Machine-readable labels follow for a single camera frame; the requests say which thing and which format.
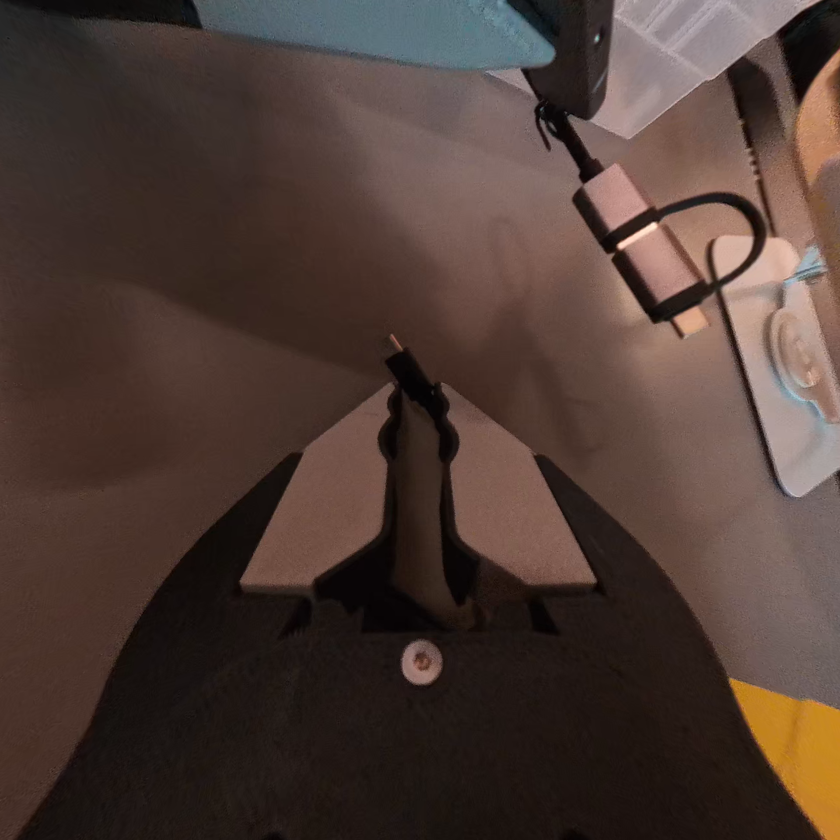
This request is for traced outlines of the clear plastic storage bin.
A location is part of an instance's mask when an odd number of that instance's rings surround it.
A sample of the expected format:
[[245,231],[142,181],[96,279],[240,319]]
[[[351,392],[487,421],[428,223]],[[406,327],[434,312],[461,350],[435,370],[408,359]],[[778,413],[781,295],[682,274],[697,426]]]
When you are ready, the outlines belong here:
[[[527,2],[507,3],[537,28]],[[631,139],[815,3],[614,2],[605,99],[592,119],[577,120]],[[540,99],[523,69],[485,72],[500,87],[512,89],[535,122]]]

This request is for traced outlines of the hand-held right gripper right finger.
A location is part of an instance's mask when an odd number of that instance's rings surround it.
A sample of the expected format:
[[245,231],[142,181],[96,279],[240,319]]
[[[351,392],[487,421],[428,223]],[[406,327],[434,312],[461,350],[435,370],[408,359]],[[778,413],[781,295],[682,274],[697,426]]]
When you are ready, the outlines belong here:
[[589,592],[596,577],[537,456],[450,385],[442,529],[457,603]]

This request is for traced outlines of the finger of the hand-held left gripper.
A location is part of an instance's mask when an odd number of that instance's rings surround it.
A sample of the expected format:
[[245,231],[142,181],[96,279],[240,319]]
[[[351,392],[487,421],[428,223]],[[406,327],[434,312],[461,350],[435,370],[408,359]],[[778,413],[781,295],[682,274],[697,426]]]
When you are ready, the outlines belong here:
[[507,2],[198,1],[207,30],[322,53],[413,67],[544,67],[555,56]]

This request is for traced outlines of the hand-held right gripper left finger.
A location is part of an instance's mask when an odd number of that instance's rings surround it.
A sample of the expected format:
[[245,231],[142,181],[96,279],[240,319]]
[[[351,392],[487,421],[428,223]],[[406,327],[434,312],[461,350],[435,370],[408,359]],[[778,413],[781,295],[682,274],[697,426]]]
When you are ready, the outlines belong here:
[[383,386],[305,447],[240,578],[243,592],[312,595],[380,536],[388,476],[380,433],[394,391]]

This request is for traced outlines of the yellow plastic bin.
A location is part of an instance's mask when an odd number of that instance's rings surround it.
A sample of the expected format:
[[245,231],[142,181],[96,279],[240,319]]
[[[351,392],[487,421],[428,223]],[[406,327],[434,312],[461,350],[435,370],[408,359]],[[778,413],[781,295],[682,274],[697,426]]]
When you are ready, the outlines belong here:
[[732,679],[752,735],[823,838],[839,838],[839,709]]

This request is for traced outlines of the silver monitor with stand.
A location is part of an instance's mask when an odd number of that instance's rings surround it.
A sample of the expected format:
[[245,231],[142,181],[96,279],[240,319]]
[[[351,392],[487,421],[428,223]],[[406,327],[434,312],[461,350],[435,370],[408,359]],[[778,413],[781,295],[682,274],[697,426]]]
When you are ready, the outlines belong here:
[[771,237],[719,299],[778,487],[801,498],[838,472],[838,371],[812,288],[818,250]]

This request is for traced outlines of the dark grey usb hub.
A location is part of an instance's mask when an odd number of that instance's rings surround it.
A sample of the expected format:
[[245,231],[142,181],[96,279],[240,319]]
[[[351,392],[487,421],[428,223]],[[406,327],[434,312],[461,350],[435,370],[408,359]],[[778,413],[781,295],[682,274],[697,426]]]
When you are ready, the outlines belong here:
[[551,62],[522,73],[538,99],[576,118],[592,119],[606,97],[614,1],[529,1]]

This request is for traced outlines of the grey adapter plug with tether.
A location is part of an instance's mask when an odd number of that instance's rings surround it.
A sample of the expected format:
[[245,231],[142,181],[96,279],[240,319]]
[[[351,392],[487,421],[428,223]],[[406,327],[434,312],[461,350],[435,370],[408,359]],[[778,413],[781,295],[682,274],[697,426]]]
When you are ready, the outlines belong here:
[[[769,235],[761,211],[746,197],[707,192],[659,206],[619,163],[604,165],[589,151],[564,112],[546,100],[534,109],[547,150],[562,143],[577,167],[581,186],[572,202],[651,323],[669,323],[681,339],[703,330],[704,302],[735,281],[761,257]],[[701,207],[726,207],[748,224],[747,255],[722,277],[705,278],[666,219]]]

